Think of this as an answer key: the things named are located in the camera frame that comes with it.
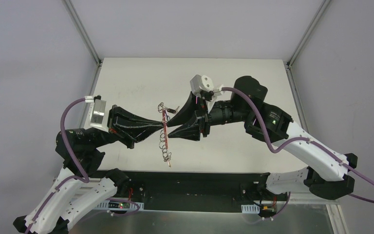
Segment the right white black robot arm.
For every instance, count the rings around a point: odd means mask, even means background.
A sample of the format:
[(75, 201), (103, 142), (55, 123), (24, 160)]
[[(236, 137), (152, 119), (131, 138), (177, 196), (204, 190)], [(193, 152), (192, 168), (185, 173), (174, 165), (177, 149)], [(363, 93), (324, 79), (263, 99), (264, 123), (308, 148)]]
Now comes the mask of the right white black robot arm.
[(207, 76), (196, 75), (181, 110), (167, 123), (173, 127), (169, 138), (198, 141), (212, 126), (243, 122), (245, 132), (266, 143), (273, 153), (287, 151), (306, 167), (287, 173), (265, 173), (257, 186), (260, 198), (268, 200), (286, 192), (310, 192), (336, 200), (354, 191), (349, 171), (357, 156), (339, 154), (316, 141), (281, 108), (266, 103), (267, 88), (251, 76), (236, 79), (229, 88), (231, 98), (218, 100), (227, 88), (214, 87)]

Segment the black head small key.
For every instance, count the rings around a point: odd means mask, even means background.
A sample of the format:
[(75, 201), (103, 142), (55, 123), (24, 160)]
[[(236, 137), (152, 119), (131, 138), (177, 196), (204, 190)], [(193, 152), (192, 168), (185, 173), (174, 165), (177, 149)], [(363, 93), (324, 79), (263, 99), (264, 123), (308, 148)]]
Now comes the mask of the black head small key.
[(178, 113), (179, 108), (180, 108), (180, 106), (177, 106), (177, 107), (174, 108), (174, 109), (172, 109), (172, 108), (167, 108), (167, 112), (175, 115), (175, 114)]

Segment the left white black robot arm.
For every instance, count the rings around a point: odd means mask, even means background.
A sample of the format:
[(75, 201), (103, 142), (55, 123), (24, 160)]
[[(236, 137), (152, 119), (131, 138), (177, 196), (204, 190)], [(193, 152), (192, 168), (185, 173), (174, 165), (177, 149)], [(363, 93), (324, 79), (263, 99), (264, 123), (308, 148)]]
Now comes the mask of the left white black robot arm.
[(138, 142), (163, 128), (163, 123), (134, 115), (121, 107), (109, 111), (108, 129), (69, 129), (61, 117), (61, 130), (56, 137), (56, 152), (63, 166), (45, 198), (28, 215), (17, 217), (13, 225), (24, 234), (66, 234), (89, 211), (116, 195), (129, 194), (130, 178), (113, 168), (90, 191), (77, 199), (74, 195), (97, 172), (105, 153), (99, 147), (115, 142), (132, 149)]

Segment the red keyring holder with rings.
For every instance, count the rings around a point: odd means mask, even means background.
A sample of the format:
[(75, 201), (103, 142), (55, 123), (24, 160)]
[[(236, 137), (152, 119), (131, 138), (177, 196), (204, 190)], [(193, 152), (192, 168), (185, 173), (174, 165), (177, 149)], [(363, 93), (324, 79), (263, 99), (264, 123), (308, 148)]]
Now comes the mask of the red keyring holder with rings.
[(167, 107), (164, 106), (164, 103), (161, 102), (157, 106), (157, 110), (159, 113), (162, 114), (162, 124), (163, 124), (163, 129), (160, 130), (159, 134), (159, 149), (162, 152), (162, 158), (163, 161), (168, 164), (169, 167), (171, 167), (171, 152), (168, 149), (168, 134), (167, 134), (167, 124), (170, 121), (170, 117), (167, 114)]

